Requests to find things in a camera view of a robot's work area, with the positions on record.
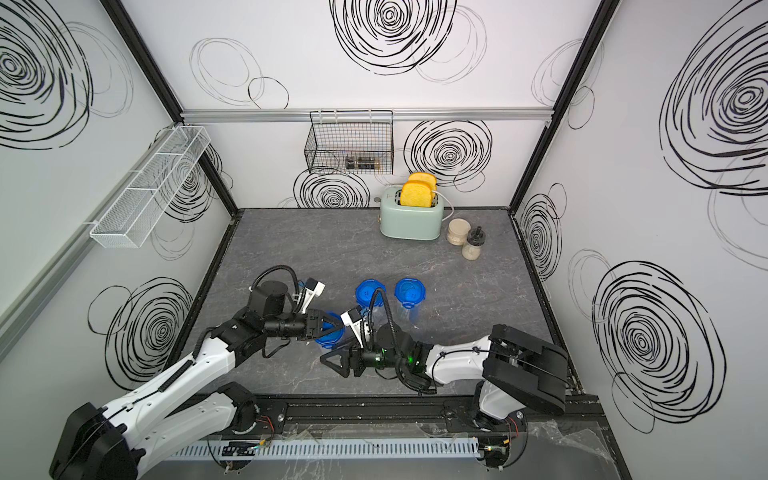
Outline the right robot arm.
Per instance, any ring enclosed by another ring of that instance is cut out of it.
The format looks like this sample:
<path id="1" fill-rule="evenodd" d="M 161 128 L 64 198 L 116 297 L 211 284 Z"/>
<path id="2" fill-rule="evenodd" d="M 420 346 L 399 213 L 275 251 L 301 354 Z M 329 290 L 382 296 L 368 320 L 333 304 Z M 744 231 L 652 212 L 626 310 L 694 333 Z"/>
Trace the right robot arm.
<path id="1" fill-rule="evenodd" d="M 320 362 L 343 378 L 391 370 L 393 379 L 420 395 L 457 381 L 475 381 L 475 414 L 504 421 L 530 408 L 560 416 L 566 410 L 569 357 L 561 347 L 506 324 L 475 341 L 454 345 L 416 341 L 394 320 L 387 295 L 374 290 L 367 314 L 355 307 L 341 316 L 354 337 Z"/>

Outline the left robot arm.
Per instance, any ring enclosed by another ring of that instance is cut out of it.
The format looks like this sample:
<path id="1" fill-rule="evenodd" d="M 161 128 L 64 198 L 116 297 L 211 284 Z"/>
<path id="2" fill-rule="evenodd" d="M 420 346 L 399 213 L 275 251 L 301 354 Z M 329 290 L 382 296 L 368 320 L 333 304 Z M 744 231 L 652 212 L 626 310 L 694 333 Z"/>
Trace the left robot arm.
<path id="1" fill-rule="evenodd" d="M 49 474 L 54 479 L 139 479 L 177 451 L 227 429 L 248 434 L 273 421 L 254 395 L 230 382 L 199 402 L 190 398 L 263 353 L 270 338 L 314 340 L 322 327 L 343 324 L 311 302 L 324 283 L 308 278 L 291 286 L 262 272 L 245 307 L 230 320 L 207 328 L 193 351 L 145 384 L 95 407 L 86 403 L 68 417 Z"/>

